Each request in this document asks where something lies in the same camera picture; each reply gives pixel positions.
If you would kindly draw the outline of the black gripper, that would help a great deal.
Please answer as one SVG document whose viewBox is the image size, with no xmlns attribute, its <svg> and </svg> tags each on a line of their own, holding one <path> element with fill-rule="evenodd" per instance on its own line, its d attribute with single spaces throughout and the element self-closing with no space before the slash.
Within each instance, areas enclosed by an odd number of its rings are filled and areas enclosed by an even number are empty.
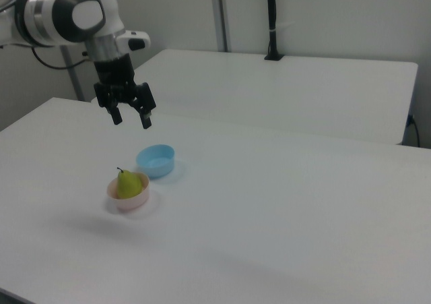
<svg viewBox="0 0 431 304">
<path fill-rule="evenodd" d="M 99 107 L 105 108 L 118 125 L 122 122 L 118 102 L 127 103 L 139 113 L 142 127 L 149 129 L 156 102 L 148 83 L 135 84 L 130 54 L 111 61 L 95 61 L 94 66 L 98 75 L 94 90 Z"/>
</svg>

